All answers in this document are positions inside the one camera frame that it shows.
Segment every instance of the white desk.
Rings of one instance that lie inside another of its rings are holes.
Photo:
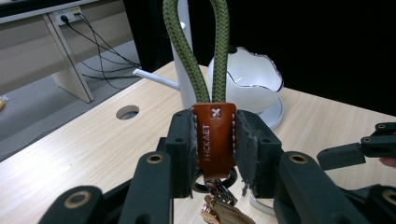
[[[156,74],[176,80],[173,63]],[[283,121],[274,131],[284,150],[315,158],[325,148],[359,142],[379,122],[395,117],[340,104],[285,88]],[[127,105],[139,107],[132,119],[116,118]],[[179,92],[141,79],[99,106],[0,163],[0,223],[37,223],[66,190],[94,185],[107,192],[134,176],[138,159],[155,151],[168,132],[172,116],[181,110]],[[361,165],[328,172],[345,189],[373,184],[396,186],[394,169],[369,159]],[[230,190],[237,207],[256,223],[276,223],[242,197],[238,179]],[[204,223],[200,209],[204,194],[175,200],[175,223]]]

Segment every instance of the table hole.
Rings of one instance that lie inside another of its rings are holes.
[[[139,113],[139,107],[136,105],[126,105],[117,111],[117,119],[131,119]]]

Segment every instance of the power cable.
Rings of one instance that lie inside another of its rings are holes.
[[[104,59],[104,60],[106,60],[106,61],[108,61],[108,62],[110,62],[110,63],[116,63],[116,64],[121,64],[121,65],[130,64],[130,63],[118,63],[118,62],[114,62],[114,61],[109,60],[108,58],[105,58],[105,57],[103,57],[103,56],[102,56],[102,59]],[[139,67],[139,68],[140,68],[140,63],[137,63],[135,67]]]
[[[119,88],[119,87],[116,87],[116,86],[112,85],[112,84],[109,82],[109,80],[110,80],[110,79],[123,79],[123,78],[130,78],[130,77],[113,77],[113,78],[107,77],[106,74],[105,74],[105,71],[104,71],[102,59],[105,59],[105,60],[108,60],[108,61],[110,61],[110,60],[109,60],[109,59],[106,59],[106,58],[104,58],[104,57],[102,56],[101,48],[102,48],[102,49],[106,49],[107,51],[109,51],[109,52],[111,52],[111,53],[114,53],[114,54],[120,56],[122,59],[124,59],[124,60],[127,62],[127,64],[131,64],[133,67],[139,67],[140,64],[139,64],[139,63],[134,63],[134,62],[132,62],[132,61],[126,59],[125,57],[121,56],[118,52],[116,52],[113,48],[111,48],[111,47],[107,44],[107,42],[106,42],[101,36],[99,36],[99,34],[97,34],[97,33],[93,30],[93,28],[91,27],[91,24],[86,20],[85,17],[81,17],[81,18],[82,18],[82,19],[84,20],[84,22],[88,25],[88,27],[90,27],[90,29],[91,29],[91,31],[92,31],[92,34],[93,34],[94,40],[90,39],[89,37],[85,36],[84,34],[82,34],[81,32],[79,32],[78,30],[76,30],[74,27],[72,27],[71,24],[70,24],[70,22],[69,22],[69,20],[68,20],[68,18],[67,18],[66,16],[61,16],[61,20],[64,21],[64,23],[66,23],[66,25],[67,25],[70,29],[72,29],[73,31],[75,31],[75,32],[78,33],[79,35],[84,36],[85,38],[89,39],[89,40],[90,40],[92,43],[94,43],[94,44],[96,45],[96,47],[97,47],[101,70],[93,69],[93,68],[89,67],[87,64],[85,64],[84,62],[82,62],[82,63],[83,63],[85,66],[87,66],[88,68],[90,68],[91,70],[94,70],[94,71],[97,71],[97,72],[101,72],[102,75],[103,75],[103,78],[91,77],[91,76],[87,76],[87,75],[84,75],[84,74],[83,74],[83,76],[84,76],[84,77],[94,78],[94,79],[99,79],[99,80],[105,80],[105,81],[107,82],[107,84],[110,85],[111,87],[113,87],[113,88],[115,88],[115,89],[118,89],[118,90],[124,90],[125,88]],[[98,40],[97,40],[97,38],[96,38],[97,36],[99,36],[99,37],[103,40],[103,42],[107,44],[107,46],[109,47],[109,49],[108,49],[108,48],[105,48],[105,47],[103,47],[103,46],[101,46],[101,45],[98,43]]]

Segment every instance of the leather keychain tag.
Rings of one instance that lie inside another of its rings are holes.
[[[231,103],[196,104],[191,111],[197,133],[197,166],[203,170],[204,180],[228,178],[235,167],[236,106]]]

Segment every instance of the braided cord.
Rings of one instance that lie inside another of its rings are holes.
[[[190,46],[180,26],[177,11],[178,0],[163,0],[163,19],[166,30],[174,45],[194,89],[197,102],[209,103],[210,97],[204,77],[201,74]],[[215,11],[216,19],[216,46],[213,69],[212,102],[225,102],[227,56],[229,45],[229,15],[225,0],[210,0]]]

